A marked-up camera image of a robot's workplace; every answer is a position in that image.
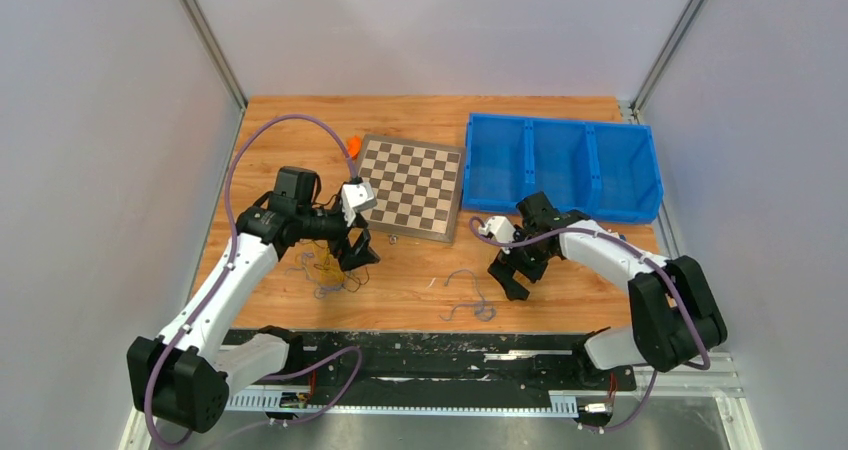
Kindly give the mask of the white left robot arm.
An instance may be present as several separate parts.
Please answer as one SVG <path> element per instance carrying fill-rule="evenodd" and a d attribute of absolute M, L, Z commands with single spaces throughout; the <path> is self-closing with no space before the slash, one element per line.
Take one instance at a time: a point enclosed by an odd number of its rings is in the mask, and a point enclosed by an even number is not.
<path fill-rule="evenodd" d="M 306 358 L 284 329 L 266 328 L 233 350 L 221 346 L 250 294 L 296 243 L 325 241 L 343 271 L 379 262 L 363 216 L 377 204 L 372 186 L 353 176 L 329 208 L 315 203 L 319 188 L 316 172 L 280 168 L 273 189 L 231 220 L 228 249 L 184 309 L 157 337 L 130 345 L 133 403 L 150 432 L 164 420 L 205 433 L 231 395 L 267 376 L 282 384 L 302 378 Z"/>

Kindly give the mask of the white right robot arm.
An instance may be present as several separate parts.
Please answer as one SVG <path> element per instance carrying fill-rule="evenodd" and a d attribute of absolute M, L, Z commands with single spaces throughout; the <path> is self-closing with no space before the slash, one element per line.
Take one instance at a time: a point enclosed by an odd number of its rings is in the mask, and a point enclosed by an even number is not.
<path fill-rule="evenodd" d="M 543 192 L 516 208 L 518 224 L 502 215 L 469 221 L 475 237 L 498 249 L 488 273 L 508 300 L 527 300 L 516 278 L 538 282 L 553 258 L 580 264 L 627 295 L 629 325 L 593 331 L 573 347 L 577 383 L 596 387 L 619 367 L 710 368 L 709 352 L 728 330 L 697 260 L 642 250 L 582 211 L 557 209 Z"/>

